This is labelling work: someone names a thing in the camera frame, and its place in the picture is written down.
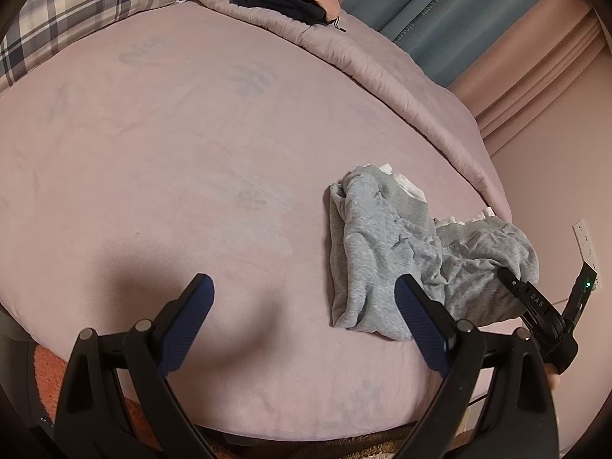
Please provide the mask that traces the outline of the person's right hand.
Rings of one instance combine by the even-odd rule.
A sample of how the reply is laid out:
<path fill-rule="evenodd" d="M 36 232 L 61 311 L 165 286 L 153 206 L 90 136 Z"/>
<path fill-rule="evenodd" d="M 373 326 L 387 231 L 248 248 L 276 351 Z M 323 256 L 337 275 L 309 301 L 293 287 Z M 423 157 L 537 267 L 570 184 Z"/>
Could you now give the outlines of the person's right hand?
<path fill-rule="evenodd" d="M 547 376 L 550 389 L 555 391 L 560 385 L 561 380 L 557 368 L 552 364 L 545 364 L 545 375 Z"/>

